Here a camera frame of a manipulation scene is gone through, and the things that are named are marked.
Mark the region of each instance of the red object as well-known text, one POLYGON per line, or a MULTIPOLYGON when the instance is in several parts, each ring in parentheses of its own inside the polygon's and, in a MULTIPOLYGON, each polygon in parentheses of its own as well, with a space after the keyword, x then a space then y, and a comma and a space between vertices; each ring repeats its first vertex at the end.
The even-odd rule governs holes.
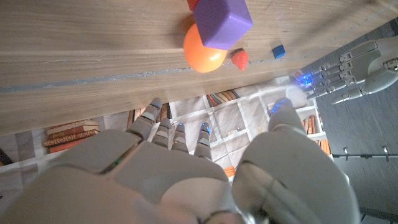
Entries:
POLYGON ((62 145, 59 145, 59 146, 51 147, 51 148, 49 148, 49 153, 59 152, 59 151, 62 151, 62 150, 70 149, 71 147, 77 146, 78 144, 80 144, 82 141, 84 141, 86 139, 87 138, 79 139, 79 140, 76 140, 76 141, 73 141, 73 142, 68 142, 66 144, 62 144, 62 145))
POLYGON ((224 172, 226 174, 227 177, 232 177, 235 175, 235 169, 233 166, 227 167, 224 169, 224 172))
POLYGON ((207 95, 210 99, 210 101, 214 104, 214 106, 218 106, 218 103, 216 103, 215 100, 213 100, 213 97, 211 97, 211 95, 207 95))
POLYGON ((187 0, 189 5, 189 10, 193 12, 193 9, 197 6, 199 0, 187 0))
POLYGON ((236 65, 241 71, 243 71, 244 68, 246 68, 246 66, 248 65, 248 58, 248 53, 246 53, 246 51, 244 50, 240 50, 232 56, 232 63, 236 65))

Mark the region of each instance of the toy fruit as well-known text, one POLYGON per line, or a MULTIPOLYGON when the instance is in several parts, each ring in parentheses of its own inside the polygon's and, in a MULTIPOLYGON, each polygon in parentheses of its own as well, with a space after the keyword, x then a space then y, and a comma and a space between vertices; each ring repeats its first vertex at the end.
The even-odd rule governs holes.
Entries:
POLYGON ((216 70, 224 62, 227 54, 227 50, 203 46, 196 24, 192 25, 185 35, 183 48, 188 64, 201 73, 216 70))
POLYGON ((236 52, 232 56, 232 63, 236 65, 241 71, 246 68, 246 65, 248 64, 248 53, 244 50, 240 50, 239 52, 236 52))

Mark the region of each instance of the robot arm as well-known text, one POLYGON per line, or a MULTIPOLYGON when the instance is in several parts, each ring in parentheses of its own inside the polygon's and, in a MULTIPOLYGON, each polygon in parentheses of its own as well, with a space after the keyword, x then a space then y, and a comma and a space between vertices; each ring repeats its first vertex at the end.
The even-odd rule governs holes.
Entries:
POLYGON ((309 79, 304 79, 311 83, 306 91, 313 91, 308 99, 364 83, 359 89, 350 90, 334 99, 335 104, 389 87, 398 79, 397 44, 398 36, 371 40, 323 64, 309 79))

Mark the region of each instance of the red strawberry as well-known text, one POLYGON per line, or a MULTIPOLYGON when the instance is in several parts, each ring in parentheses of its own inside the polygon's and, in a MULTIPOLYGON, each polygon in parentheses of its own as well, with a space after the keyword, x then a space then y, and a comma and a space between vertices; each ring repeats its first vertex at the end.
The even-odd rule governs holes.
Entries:
POLYGON ((240 50, 232 56, 232 63, 236 65, 241 71, 243 71, 244 68, 246 68, 246 66, 248 65, 248 58, 248 53, 246 53, 246 51, 244 50, 240 50))

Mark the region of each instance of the gray wall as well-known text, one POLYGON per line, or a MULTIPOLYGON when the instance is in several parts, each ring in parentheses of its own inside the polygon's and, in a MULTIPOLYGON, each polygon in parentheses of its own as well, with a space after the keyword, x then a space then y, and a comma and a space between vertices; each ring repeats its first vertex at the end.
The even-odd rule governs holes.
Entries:
MULTIPOLYGON (((372 39, 398 35, 397 19, 371 31, 352 43, 320 58, 302 69, 311 72, 327 60, 338 57, 350 48, 372 39)), ((331 105, 332 99, 348 89, 336 91, 317 99, 320 115, 333 154, 398 154, 398 82, 389 88, 362 98, 331 105)), ((335 158, 337 166, 349 177, 356 192, 363 223, 398 222, 398 158, 335 158)))

